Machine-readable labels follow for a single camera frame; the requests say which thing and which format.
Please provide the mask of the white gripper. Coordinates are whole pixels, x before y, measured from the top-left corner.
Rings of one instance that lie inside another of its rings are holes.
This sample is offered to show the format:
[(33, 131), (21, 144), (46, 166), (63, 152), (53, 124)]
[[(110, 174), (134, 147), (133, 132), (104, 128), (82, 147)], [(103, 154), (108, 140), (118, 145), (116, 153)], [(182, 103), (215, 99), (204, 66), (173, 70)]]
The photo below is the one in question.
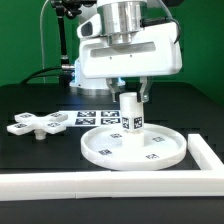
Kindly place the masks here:
[(135, 33), (127, 45), (109, 46), (106, 37), (83, 40), (79, 46), (81, 71), (86, 78), (107, 78), (106, 84), (117, 102), (126, 82), (116, 77), (141, 77), (140, 99), (149, 101), (150, 77), (172, 75), (182, 68), (180, 45), (174, 22), (149, 26)]

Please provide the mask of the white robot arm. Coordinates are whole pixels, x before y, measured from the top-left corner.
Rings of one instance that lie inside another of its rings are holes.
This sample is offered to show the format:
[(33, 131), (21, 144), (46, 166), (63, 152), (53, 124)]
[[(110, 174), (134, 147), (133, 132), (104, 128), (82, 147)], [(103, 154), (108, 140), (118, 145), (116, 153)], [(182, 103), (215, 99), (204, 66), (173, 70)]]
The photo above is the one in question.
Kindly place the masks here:
[(149, 19), (150, 7), (167, 8), (162, 0), (96, 0), (83, 10), (74, 87), (88, 95), (111, 93), (117, 101), (123, 79), (137, 77), (137, 100), (146, 102), (152, 76), (181, 70), (180, 26), (170, 13)]

